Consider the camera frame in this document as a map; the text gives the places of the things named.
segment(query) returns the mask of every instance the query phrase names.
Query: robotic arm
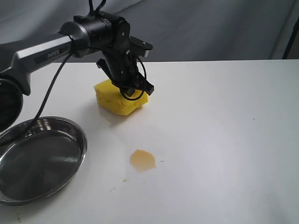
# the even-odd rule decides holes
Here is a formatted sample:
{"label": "robotic arm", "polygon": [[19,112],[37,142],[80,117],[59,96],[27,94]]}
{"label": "robotic arm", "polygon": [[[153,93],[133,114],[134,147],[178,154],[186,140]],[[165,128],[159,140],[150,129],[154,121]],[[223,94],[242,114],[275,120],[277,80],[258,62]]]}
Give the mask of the robotic arm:
{"label": "robotic arm", "polygon": [[122,94],[130,97],[134,90],[142,90],[150,95],[154,86],[138,71],[137,60],[153,47],[129,33],[124,18],[99,11],[74,16],[56,34],[0,44],[0,132],[18,118],[23,94],[30,95],[30,74],[69,54],[82,58],[101,50],[105,59],[97,66]]}

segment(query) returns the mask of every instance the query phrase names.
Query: metal plate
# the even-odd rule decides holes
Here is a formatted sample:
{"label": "metal plate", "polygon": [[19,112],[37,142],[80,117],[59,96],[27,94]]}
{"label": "metal plate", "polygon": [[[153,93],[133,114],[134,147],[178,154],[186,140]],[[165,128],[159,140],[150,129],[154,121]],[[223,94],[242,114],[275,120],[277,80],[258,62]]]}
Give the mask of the metal plate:
{"label": "metal plate", "polygon": [[[29,122],[0,137],[9,138]],[[0,204],[24,205],[53,195],[75,175],[86,151],[87,139],[77,124],[40,118],[23,139],[0,147]]]}

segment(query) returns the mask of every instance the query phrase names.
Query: table surface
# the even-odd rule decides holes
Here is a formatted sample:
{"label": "table surface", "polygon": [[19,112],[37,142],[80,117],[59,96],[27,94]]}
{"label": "table surface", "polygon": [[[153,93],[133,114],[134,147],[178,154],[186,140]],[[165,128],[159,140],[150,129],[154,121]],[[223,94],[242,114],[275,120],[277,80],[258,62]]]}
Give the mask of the table surface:
{"label": "table surface", "polygon": [[[18,122],[35,115],[58,66],[32,74]],[[297,224],[299,61],[146,68],[154,93],[120,117],[97,106],[93,86],[106,76],[95,64],[65,66],[43,115],[84,129],[86,160],[56,195],[0,207],[0,222]],[[137,174],[129,163],[137,149],[157,168]]]}

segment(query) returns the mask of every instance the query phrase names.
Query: sponge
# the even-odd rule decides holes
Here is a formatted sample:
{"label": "sponge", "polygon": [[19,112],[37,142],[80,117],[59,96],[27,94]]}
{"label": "sponge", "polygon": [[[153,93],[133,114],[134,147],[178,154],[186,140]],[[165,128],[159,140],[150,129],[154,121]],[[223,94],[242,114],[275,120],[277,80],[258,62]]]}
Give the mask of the sponge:
{"label": "sponge", "polygon": [[[96,91],[98,104],[118,115],[129,115],[135,109],[148,102],[148,95],[146,93],[135,101],[125,99],[121,95],[119,88],[114,86],[110,79],[97,84],[94,89]],[[136,98],[140,94],[140,90],[135,90],[131,98]]]}

